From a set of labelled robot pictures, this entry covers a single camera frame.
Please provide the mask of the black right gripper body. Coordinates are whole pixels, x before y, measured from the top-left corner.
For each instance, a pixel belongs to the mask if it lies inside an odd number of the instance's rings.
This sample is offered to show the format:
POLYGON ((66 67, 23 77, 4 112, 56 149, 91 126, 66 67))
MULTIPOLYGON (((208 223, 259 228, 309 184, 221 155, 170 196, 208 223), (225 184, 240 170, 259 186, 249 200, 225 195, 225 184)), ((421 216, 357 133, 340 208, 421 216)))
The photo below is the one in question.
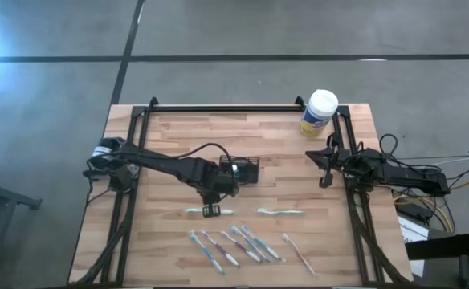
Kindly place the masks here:
POLYGON ((324 176, 320 179, 320 188, 328 188, 332 185, 333 175, 331 170, 341 171, 344 167, 345 160, 350 156, 351 152, 345 149, 342 144, 342 138, 339 134, 331 134, 326 140, 327 168, 324 170, 324 176))

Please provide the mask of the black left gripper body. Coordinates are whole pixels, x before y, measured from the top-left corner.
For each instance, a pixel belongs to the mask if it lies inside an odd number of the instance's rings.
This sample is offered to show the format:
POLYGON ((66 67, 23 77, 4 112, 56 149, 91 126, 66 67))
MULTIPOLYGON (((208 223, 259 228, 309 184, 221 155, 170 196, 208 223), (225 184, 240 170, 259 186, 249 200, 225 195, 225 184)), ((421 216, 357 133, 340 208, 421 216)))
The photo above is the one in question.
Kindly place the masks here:
POLYGON ((194 158, 195 189, 202 198, 202 216, 204 218, 218 217, 221 214, 219 202, 221 192, 216 189, 219 168, 214 162, 202 158, 194 158))

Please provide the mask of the toothpaste tube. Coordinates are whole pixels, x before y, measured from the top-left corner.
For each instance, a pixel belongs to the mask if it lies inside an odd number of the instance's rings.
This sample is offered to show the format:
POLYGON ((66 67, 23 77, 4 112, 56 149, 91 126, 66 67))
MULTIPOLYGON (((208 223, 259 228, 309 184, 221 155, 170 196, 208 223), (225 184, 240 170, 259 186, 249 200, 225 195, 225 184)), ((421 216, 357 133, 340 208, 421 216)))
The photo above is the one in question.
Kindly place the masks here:
POLYGON ((267 215, 304 215, 306 214, 302 210, 267 210, 265 208, 258 208, 256 212, 259 214, 267 214, 267 215))

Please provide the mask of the purple toothbrush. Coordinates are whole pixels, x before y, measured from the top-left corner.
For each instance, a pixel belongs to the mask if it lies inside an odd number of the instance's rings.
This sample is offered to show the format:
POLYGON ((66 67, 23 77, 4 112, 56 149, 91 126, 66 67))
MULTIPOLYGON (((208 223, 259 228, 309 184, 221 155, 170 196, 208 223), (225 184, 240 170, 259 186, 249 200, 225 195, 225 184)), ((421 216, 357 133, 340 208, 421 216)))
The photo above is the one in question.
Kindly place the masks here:
POLYGON ((225 238, 229 239, 232 241, 241 251, 243 251, 247 256, 249 256, 251 259, 253 259, 257 263, 261 263, 262 260, 258 255, 253 253, 252 251, 248 250, 244 245, 242 245, 240 242, 238 242, 236 239, 232 238, 227 232, 221 231, 220 234, 224 236, 225 238))
POLYGON ((240 268, 239 262, 235 259, 234 256, 229 254, 218 242, 216 242, 207 232, 204 230, 201 231, 201 234, 208 239, 217 249, 219 252, 222 253, 222 255, 225 257, 226 260, 229 261, 231 265, 233 265, 236 268, 240 268))

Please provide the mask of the blue toothbrush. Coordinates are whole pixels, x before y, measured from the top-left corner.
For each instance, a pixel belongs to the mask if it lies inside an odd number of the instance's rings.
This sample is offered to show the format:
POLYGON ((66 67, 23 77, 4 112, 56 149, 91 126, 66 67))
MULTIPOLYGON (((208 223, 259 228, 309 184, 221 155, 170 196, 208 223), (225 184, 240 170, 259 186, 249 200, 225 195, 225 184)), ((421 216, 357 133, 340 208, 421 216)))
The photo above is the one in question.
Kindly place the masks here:
POLYGON ((250 240, 250 238, 243 233, 237 226, 231 226, 230 229, 235 233, 240 236, 242 236, 246 243, 255 251, 255 253, 262 258, 264 262, 269 263, 270 259, 250 240))
POLYGON ((223 268, 221 267, 221 265, 218 263, 218 261, 214 258, 214 256, 210 253, 210 251, 207 249, 207 247, 200 241, 200 239, 198 238, 198 236, 194 233, 194 231, 192 230, 190 232, 190 239, 198 244, 202 251, 204 252, 204 254, 206 255, 206 257, 209 259, 210 263, 212 264, 212 266, 214 267, 214 269, 220 274, 220 275, 225 275, 225 271, 223 270, 223 268))
POLYGON ((263 242, 260 238, 257 238, 247 226, 241 226, 241 229, 244 233, 248 234, 259 246, 265 249, 274 259, 279 262, 284 262, 285 259, 281 258, 271 247, 269 247, 265 242, 263 242))

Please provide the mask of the beige toothbrush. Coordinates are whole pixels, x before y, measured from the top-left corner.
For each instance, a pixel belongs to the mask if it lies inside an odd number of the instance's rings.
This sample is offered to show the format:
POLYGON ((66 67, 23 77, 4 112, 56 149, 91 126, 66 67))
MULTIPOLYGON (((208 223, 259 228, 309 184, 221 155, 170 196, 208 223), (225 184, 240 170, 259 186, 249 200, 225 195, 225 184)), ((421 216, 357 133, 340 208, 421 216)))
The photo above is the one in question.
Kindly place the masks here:
POLYGON ((309 264, 309 262, 307 261, 307 259, 302 255, 302 253, 300 252, 300 249, 299 247, 294 243, 294 241, 289 237, 288 234, 282 234, 282 238, 283 240, 288 243, 289 245, 292 246, 293 250, 295 251, 296 255, 298 256, 298 258, 300 259, 300 261, 304 264, 304 266, 306 267, 306 270, 307 272, 312 275, 313 277, 316 276, 316 272, 313 270, 312 266, 309 264))

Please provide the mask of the Lysol wipes canister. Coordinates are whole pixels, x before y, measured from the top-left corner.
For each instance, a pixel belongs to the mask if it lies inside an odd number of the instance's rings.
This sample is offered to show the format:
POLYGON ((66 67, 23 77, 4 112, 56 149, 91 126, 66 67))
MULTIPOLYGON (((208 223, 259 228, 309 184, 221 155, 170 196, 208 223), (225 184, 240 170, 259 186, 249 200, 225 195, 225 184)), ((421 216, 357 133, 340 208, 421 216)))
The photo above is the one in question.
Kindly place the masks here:
POLYGON ((300 121, 300 131, 307 137, 317 137, 327 126, 338 109, 337 96, 325 89, 316 89, 300 121))

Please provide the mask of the black power strip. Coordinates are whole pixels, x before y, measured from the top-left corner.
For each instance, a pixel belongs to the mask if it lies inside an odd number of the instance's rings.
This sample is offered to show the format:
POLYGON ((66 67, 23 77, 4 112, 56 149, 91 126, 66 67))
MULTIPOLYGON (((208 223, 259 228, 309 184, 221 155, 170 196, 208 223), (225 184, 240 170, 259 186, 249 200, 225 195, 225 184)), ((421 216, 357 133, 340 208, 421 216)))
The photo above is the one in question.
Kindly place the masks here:
POLYGON ((428 223, 433 217, 433 213, 428 207, 417 203, 409 203, 404 199, 399 199, 395 204, 397 212, 422 223, 428 223))

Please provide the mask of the white paper sheet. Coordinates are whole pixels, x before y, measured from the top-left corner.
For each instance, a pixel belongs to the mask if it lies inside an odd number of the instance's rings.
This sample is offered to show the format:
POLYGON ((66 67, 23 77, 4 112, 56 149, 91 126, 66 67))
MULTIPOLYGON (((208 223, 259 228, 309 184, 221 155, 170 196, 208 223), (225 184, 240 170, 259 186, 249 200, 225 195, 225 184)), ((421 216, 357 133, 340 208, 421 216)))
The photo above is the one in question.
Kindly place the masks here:
MULTIPOLYGON (((405 244, 410 242, 419 242, 428 240, 429 230, 420 226, 406 218, 398 217, 399 225, 401 227, 402 237, 405 244)), ((413 275, 418 277, 423 276, 424 260, 410 260, 410 268, 413 275)))

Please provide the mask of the black metal stand beam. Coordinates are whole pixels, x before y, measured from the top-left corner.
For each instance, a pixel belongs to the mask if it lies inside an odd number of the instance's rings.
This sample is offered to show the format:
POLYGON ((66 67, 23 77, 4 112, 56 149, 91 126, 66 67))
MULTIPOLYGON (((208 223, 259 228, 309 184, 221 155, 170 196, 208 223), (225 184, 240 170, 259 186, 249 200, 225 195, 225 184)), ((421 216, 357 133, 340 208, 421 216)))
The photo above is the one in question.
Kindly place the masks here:
POLYGON ((469 255, 469 234, 408 242, 406 252, 409 260, 457 258, 469 255))

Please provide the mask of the black aluminium rig frame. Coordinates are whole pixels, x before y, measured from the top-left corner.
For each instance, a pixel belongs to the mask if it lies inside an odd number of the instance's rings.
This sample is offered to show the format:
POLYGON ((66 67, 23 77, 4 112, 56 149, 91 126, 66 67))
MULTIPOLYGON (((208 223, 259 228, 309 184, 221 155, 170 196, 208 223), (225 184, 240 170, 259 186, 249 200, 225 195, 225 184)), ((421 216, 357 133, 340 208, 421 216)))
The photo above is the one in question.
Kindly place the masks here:
POLYGON ((321 171, 305 152, 322 149, 326 139, 302 135, 301 116, 298 104, 113 106, 105 136, 120 136, 169 155, 192 152, 211 161, 224 152, 258 157, 259 181, 224 199, 222 208, 234 214, 216 218, 186 213, 184 209, 199 208, 201 198, 170 175, 143 170, 133 196, 110 193, 108 183, 98 181, 84 213, 69 283, 84 277, 127 210, 133 211, 132 225, 112 252, 105 272, 96 278, 96 286, 322 287, 358 286, 363 278, 374 279, 370 253, 357 253, 344 179, 336 173, 330 187, 320 188, 321 171), (258 208, 306 214, 267 215, 257 213, 258 208), (247 226, 285 261, 274 259, 245 233, 270 259, 267 263, 260 257, 262 262, 255 262, 220 234, 227 232, 255 253, 231 226, 241 231, 241 226, 247 226), (225 275, 214 269, 201 247, 190 239, 192 230, 225 275), (241 267, 231 265, 202 230, 241 267), (299 247, 315 277, 282 234, 288 234, 299 247))

